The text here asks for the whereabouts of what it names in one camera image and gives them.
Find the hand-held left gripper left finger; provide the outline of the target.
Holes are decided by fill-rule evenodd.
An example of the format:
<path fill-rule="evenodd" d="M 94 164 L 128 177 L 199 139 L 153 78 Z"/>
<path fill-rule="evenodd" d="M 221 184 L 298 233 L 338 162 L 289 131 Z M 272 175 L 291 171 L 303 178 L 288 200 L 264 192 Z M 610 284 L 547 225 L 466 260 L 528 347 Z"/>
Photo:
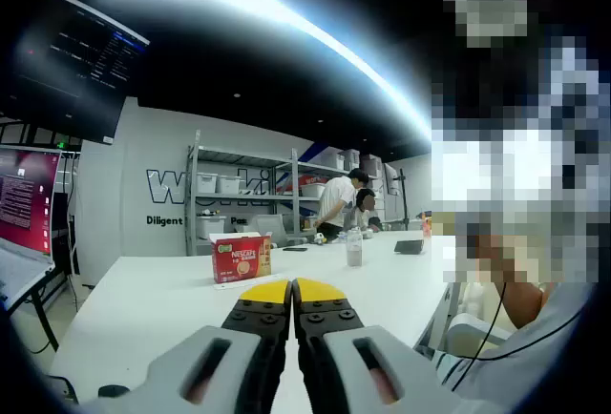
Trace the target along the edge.
<path fill-rule="evenodd" d="M 144 382 L 82 413 L 268 413 L 285 365 L 291 282 L 250 287 L 220 327 L 206 325 L 153 360 Z"/>

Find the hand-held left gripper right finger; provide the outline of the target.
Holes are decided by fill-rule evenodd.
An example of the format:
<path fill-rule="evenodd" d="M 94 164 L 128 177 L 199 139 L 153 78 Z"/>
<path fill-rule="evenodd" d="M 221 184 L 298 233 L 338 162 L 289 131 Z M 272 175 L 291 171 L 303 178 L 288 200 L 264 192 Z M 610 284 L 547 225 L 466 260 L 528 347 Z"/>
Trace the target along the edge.
<path fill-rule="evenodd" d="M 475 413 L 431 363 L 381 326 L 365 326 L 346 295 L 292 281 L 298 362 L 314 413 Z"/>

